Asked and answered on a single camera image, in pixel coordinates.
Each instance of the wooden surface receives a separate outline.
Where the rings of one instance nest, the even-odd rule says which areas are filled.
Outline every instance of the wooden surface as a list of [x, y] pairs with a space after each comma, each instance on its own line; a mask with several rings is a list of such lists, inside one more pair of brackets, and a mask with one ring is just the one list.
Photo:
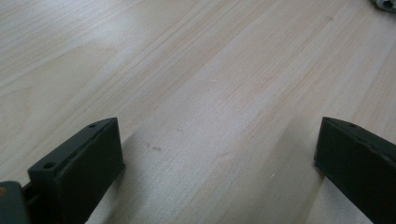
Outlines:
[[395, 59], [369, 0], [1, 1], [0, 181], [118, 117], [89, 223], [370, 223], [313, 156], [323, 116], [396, 143]]

